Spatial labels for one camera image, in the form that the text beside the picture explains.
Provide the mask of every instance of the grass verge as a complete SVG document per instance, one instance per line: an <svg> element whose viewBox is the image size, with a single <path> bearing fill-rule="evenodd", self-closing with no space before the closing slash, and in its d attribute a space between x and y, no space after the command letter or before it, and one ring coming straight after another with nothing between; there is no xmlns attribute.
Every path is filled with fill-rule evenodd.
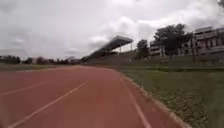
<svg viewBox="0 0 224 128"><path fill-rule="evenodd" d="M22 70L39 70L39 69L46 69L46 68L56 68L59 67L57 65L6 65L0 64L0 71L22 71Z"/></svg>
<svg viewBox="0 0 224 128"><path fill-rule="evenodd" d="M194 128L224 127L223 72L118 69Z"/></svg>

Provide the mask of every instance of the green tree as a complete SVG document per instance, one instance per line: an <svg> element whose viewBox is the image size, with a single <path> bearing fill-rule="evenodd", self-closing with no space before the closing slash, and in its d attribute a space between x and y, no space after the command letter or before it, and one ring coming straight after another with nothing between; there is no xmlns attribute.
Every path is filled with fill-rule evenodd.
<svg viewBox="0 0 224 128"><path fill-rule="evenodd" d="M177 50L181 44L192 38L192 33L186 33L184 29L184 24L168 25L157 29L154 35L155 43L164 46L166 55L177 55Z"/></svg>
<svg viewBox="0 0 224 128"><path fill-rule="evenodd" d="M137 44L138 53L136 56L136 59L144 59L148 57L149 51L148 51L148 43L147 40L140 40Z"/></svg>

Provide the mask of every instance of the white lane line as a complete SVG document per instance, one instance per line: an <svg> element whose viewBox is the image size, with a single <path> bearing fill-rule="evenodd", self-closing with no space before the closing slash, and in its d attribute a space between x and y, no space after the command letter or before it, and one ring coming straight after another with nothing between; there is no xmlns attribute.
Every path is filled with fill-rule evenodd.
<svg viewBox="0 0 224 128"><path fill-rule="evenodd" d="M152 128L152 126L149 124L148 120L146 119L145 115L143 114L143 112L142 112L140 106L139 106L138 103L136 102L136 100L135 100L133 94L129 91L127 85L124 83L124 81L123 81L121 78L120 78L120 81L121 81L122 84L125 86L125 88L128 90L128 93L129 93L129 96L130 96L130 98L131 98L131 101L132 101L134 107L136 108L137 113L138 113L139 117L141 118L141 121L142 121L144 127L145 127L145 128Z"/></svg>
<svg viewBox="0 0 224 128"><path fill-rule="evenodd" d="M76 90L80 89L80 88L81 88L82 86L84 86L87 82L88 82L88 81L82 83L82 84L79 85L78 87L72 89L72 90L69 91L68 93L66 93L66 94L60 96L59 98L53 100L52 102L46 104L46 105L43 106L42 108L40 108L40 109L34 111L33 113L31 113L30 115L28 115L28 116L24 117L23 119L21 119L21 120L15 122L15 123L9 125L7 128L16 128L16 127L18 127L19 125L21 125L21 124L27 122L29 119L31 119L33 116L37 115L38 113L40 113L40 112L43 111L44 109L46 109L46 108L48 108L48 107L54 105L55 103L59 102L59 101L62 100L63 98L69 96L70 94L72 94L72 93L75 92Z"/></svg>
<svg viewBox="0 0 224 128"><path fill-rule="evenodd" d="M13 90L13 91L2 92L2 93L0 93L0 96L5 96L5 95L25 91L25 90L32 89L32 88L35 88L35 87L38 87L38 86L41 86L41 85L44 85L44 83L38 83L38 84L35 84L33 86L29 86L29 87L25 87L25 88L21 88L21 89L16 89L16 90Z"/></svg>

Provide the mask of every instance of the white building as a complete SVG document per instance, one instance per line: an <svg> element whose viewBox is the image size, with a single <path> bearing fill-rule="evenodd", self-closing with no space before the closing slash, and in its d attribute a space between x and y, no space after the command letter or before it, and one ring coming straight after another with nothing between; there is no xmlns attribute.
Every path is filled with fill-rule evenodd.
<svg viewBox="0 0 224 128"><path fill-rule="evenodd" d="M179 55L224 52L224 28L212 27L195 30L193 39L182 44Z"/></svg>

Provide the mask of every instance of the cloud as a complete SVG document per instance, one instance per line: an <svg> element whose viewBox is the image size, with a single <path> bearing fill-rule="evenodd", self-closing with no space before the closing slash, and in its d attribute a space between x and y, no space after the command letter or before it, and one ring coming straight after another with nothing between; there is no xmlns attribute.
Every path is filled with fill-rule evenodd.
<svg viewBox="0 0 224 128"><path fill-rule="evenodd" d="M159 27L217 27L223 17L215 0L0 0L0 54L82 57L116 35L135 45Z"/></svg>
<svg viewBox="0 0 224 128"><path fill-rule="evenodd" d="M133 6L126 2L120 4ZM214 0L192 1L185 8L156 20L134 21L133 19L122 16L118 20L108 23L106 27L104 26L104 29L101 30L103 34L100 35L104 38L115 35L127 36L133 38L135 40L134 45L136 45L136 43L141 39L148 39L149 41L152 40L157 28L171 24L184 23L187 25L188 31L194 31L200 27L220 27L224 25L224 13L218 7L217 2Z"/></svg>

